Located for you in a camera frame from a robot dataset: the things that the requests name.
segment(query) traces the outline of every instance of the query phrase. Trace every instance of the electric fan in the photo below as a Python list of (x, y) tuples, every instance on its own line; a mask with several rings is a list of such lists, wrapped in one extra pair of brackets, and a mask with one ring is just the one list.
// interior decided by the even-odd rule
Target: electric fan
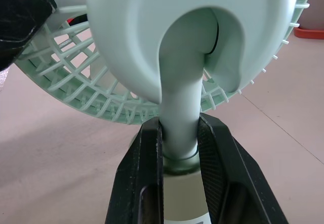
[[(32, 0), (2, 1), (15, 1), (14, 20)], [(117, 170), (106, 223), (162, 223), (164, 203), (187, 184), (201, 186), (206, 202), (166, 213), (166, 223), (287, 223), (257, 164), (203, 112), (266, 72), (306, 2), (34, 0), (24, 36), (0, 34), (0, 57), (76, 110), (142, 124)]]

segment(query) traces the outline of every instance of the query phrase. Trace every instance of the orange tray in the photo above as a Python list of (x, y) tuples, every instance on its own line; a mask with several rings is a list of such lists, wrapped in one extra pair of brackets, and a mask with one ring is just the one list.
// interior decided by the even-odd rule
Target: orange tray
[(299, 38), (324, 39), (324, 30), (294, 28), (294, 34)]

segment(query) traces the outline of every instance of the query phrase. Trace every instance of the mint green fan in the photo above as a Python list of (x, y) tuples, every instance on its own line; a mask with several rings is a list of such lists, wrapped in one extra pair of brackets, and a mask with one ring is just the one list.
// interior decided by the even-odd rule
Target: mint green fan
[[(87, 13), (86, 0), (55, 1), (58, 11), (30, 43), (16, 65), (50, 95), (92, 116), (141, 124), (159, 115), (158, 105), (138, 97), (111, 74), (105, 59), (96, 50), (88, 22), (69, 26), (67, 19)], [(297, 20), (303, 9), (309, 6), (306, 2), (296, 1), (291, 23), (278, 50), (288, 44), (287, 38), (292, 29), (299, 26)], [(277, 59), (277, 56), (273, 55), (265, 61), (265, 65), (271, 59)], [(236, 92), (240, 94), (244, 86)], [(223, 90), (204, 70), (201, 111), (216, 109), (236, 92)]]
[[(55, 2), (56, 13), (16, 65), (50, 95), (94, 117), (142, 124), (159, 116), (164, 164), (188, 160), (188, 168), (199, 162), (199, 113), (228, 102), (266, 72), (309, 7), (307, 0)], [(84, 15), (82, 22), (67, 22)], [(197, 174), (193, 179), (184, 182), (202, 185)], [(171, 181), (169, 189), (176, 195), (183, 185)], [(168, 223), (208, 223), (206, 211), (201, 214)]]

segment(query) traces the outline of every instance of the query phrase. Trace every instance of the floor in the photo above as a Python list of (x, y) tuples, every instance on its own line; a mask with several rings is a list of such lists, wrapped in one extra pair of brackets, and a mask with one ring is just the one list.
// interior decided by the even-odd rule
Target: floor
[[(258, 161), (290, 223), (324, 223), (324, 40), (289, 40), (254, 85), (209, 113)], [(138, 129), (79, 113), (12, 66), (0, 92), (0, 223), (104, 223)]]

